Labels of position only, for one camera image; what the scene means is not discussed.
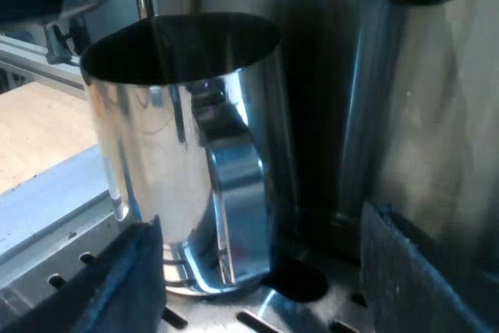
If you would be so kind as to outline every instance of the stainless steel panel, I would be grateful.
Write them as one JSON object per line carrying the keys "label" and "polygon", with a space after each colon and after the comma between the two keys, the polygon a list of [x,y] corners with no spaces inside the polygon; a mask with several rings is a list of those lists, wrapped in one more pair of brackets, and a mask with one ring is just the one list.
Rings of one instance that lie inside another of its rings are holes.
{"label": "stainless steel panel", "polygon": [[410,9],[373,198],[499,271],[499,0]]}
{"label": "stainless steel panel", "polygon": [[330,223],[355,227],[404,10],[387,0],[158,0],[158,10],[250,12],[276,22],[300,187],[299,215],[290,211],[284,225],[326,236],[336,232]]}

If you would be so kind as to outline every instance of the wooden table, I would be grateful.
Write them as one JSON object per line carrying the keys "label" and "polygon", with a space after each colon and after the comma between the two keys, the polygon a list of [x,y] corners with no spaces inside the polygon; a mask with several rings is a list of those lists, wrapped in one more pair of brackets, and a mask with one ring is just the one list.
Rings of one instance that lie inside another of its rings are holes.
{"label": "wooden table", "polygon": [[86,101],[33,82],[0,95],[0,193],[96,144]]}

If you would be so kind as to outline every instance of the stainless steel cup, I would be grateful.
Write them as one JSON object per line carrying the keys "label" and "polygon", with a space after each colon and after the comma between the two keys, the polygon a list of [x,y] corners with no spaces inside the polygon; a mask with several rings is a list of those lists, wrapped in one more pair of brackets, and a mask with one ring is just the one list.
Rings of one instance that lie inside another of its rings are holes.
{"label": "stainless steel cup", "polygon": [[172,291],[269,270],[271,229],[295,209],[279,42],[257,16],[158,16],[81,59],[116,217],[159,215]]}

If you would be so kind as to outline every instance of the gray surface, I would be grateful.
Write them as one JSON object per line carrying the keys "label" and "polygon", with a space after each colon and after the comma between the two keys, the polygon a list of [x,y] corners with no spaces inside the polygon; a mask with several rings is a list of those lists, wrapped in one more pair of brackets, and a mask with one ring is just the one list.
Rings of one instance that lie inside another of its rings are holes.
{"label": "gray surface", "polygon": [[18,244],[107,190],[102,156],[94,146],[3,193],[0,260]]}

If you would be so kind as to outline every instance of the hole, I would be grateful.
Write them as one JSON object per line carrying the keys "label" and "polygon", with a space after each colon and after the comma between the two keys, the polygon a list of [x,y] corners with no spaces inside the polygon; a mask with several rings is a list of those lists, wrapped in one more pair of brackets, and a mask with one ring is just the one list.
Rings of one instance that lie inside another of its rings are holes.
{"label": "hole", "polygon": [[257,333],[280,333],[276,328],[246,311],[238,312],[235,318]]}
{"label": "hole", "polygon": [[263,284],[295,302],[313,302],[327,291],[326,277],[317,269],[291,257],[282,261]]}
{"label": "hole", "polygon": [[359,333],[356,329],[338,320],[333,321],[329,325],[329,330],[333,333]]}
{"label": "hole", "polygon": [[184,329],[187,326],[187,320],[169,307],[165,307],[161,318],[177,329]]}
{"label": "hole", "polygon": [[95,256],[92,255],[91,253],[89,252],[86,252],[86,253],[82,253],[80,255],[80,261],[82,263],[85,263],[85,264],[90,264],[91,262],[93,262],[95,260]]}
{"label": "hole", "polygon": [[367,303],[366,303],[366,299],[364,298],[364,296],[362,294],[360,294],[359,292],[354,292],[352,294],[352,296],[350,296],[350,300],[352,302],[355,302],[357,304],[359,304],[360,306],[362,307],[365,307],[367,308]]}
{"label": "hole", "polygon": [[65,284],[65,279],[59,273],[54,273],[48,278],[48,283],[56,289],[60,289]]}

